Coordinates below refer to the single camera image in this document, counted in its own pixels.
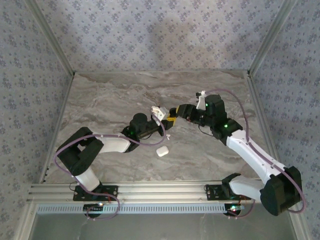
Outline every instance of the patterned wallpaper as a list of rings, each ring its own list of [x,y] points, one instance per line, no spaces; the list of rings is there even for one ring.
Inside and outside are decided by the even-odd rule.
[[[70,81],[22,0],[0,1],[0,239],[37,183]]]
[[[320,240],[320,2],[302,0],[254,76],[281,161],[302,173]]]
[[[37,0],[73,70],[248,69],[282,0]]]

